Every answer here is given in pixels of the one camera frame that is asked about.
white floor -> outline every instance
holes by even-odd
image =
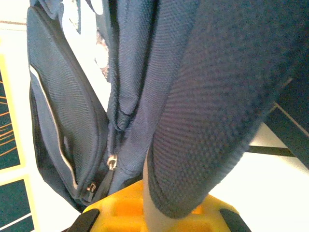
[[[21,172],[30,176],[39,222],[37,231],[60,232],[72,224],[78,212],[44,183],[36,168],[28,102],[26,32],[0,30],[0,37],[5,44],[0,53],[6,54],[22,147],[27,157],[27,166]],[[252,144],[285,147],[265,124]],[[12,175],[0,178],[12,178]],[[309,171],[296,158],[245,153],[211,194],[235,206],[253,232],[307,232],[308,183]]]

metal zipper pull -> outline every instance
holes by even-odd
[[[115,171],[117,168],[117,155],[110,155],[107,160],[107,166],[111,171]]]
[[[96,184],[92,182],[90,186],[87,188],[87,191],[89,192],[88,197],[87,197],[88,202],[92,201],[96,187],[97,187]]]

backpack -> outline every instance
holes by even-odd
[[[34,146],[44,180],[80,211],[140,180],[147,156],[156,207],[190,213],[237,164],[308,54],[305,5],[103,0],[105,112],[48,2],[28,11]]]

yellow plastic object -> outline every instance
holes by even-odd
[[[148,232],[142,188],[143,182],[139,181],[87,207],[84,212],[90,209],[100,211],[91,232]],[[234,207],[209,195],[169,232],[230,232],[220,214],[222,208],[238,213]]]

zipper pull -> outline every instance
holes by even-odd
[[[111,171],[115,171],[117,168],[117,155],[110,155],[107,160],[107,166]]]
[[[87,197],[88,202],[92,201],[96,187],[97,187],[96,184],[92,182],[90,186],[87,188],[87,191],[89,192],[88,197]]]

